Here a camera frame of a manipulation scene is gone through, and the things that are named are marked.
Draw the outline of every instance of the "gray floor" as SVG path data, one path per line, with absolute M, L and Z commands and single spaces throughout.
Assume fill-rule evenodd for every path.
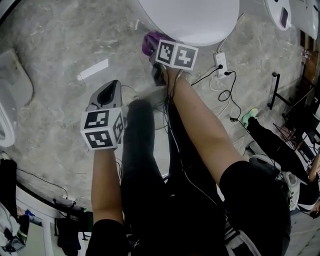
M 141 52 L 147 32 L 127 8 L 125 0 L 22 0 L 0 27 L 0 53 L 14 48 L 28 73 L 34 97 L 19 113 L 17 141 L 5 149 L 21 169 L 36 174 L 68 190 L 73 197 L 90 196 L 93 152 L 80 134 L 80 117 L 92 93 L 114 79 L 133 87 L 141 96 L 157 90 L 151 80 L 148 58 Z M 294 93 L 300 76 L 300 32 L 294 27 L 277 30 L 271 22 L 244 15 L 222 50 L 228 68 L 237 72 L 233 98 L 246 113 L 253 107 L 260 111 L 260 121 L 267 128 L 282 124 L 285 106 L 276 102 L 267 109 L 272 72 L 281 74 L 280 87 L 286 96 Z M 217 45 L 201 47 L 193 79 L 214 66 Z M 77 75 L 92 65 L 108 59 L 109 67 L 84 79 Z M 230 89 L 233 75 L 211 80 L 216 90 Z M 217 115 L 226 106 L 219 102 L 218 91 L 209 88 L 209 79 L 195 86 L 207 106 Z M 162 100 L 161 91 L 158 101 Z M 134 93 L 123 88 L 123 101 Z M 239 123 L 239 110 L 233 103 L 220 116 L 235 147 L 241 154 L 252 140 Z M 162 115 L 155 112 L 156 126 L 163 126 Z M 121 147 L 116 151 L 121 158 Z M 168 172 L 169 148 L 164 129 L 156 132 L 154 155 L 162 174 Z M 64 191 L 30 175 L 18 172 L 18 179 L 42 196 L 61 198 Z M 90 207 L 88 198 L 79 199 Z

